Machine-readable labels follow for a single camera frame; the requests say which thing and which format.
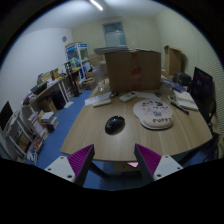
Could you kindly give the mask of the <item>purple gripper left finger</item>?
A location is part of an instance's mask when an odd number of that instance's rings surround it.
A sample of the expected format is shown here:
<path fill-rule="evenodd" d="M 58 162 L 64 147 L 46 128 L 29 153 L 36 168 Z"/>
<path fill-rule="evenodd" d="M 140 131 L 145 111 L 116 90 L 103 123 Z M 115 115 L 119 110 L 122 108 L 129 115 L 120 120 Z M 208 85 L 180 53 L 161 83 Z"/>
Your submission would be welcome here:
<path fill-rule="evenodd" d="M 86 146 L 68 157 L 59 156 L 45 170 L 82 186 L 95 155 L 94 145 Z"/>

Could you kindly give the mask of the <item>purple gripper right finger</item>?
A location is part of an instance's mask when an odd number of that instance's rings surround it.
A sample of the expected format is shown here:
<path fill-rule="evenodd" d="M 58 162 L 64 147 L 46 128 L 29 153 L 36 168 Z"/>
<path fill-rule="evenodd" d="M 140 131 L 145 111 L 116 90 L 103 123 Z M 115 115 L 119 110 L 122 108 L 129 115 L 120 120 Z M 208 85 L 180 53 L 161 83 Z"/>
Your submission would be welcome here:
<path fill-rule="evenodd" d="M 161 156 L 140 144 L 135 144 L 134 154 L 145 180 L 157 181 L 182 169 L 171 156 Z"/>

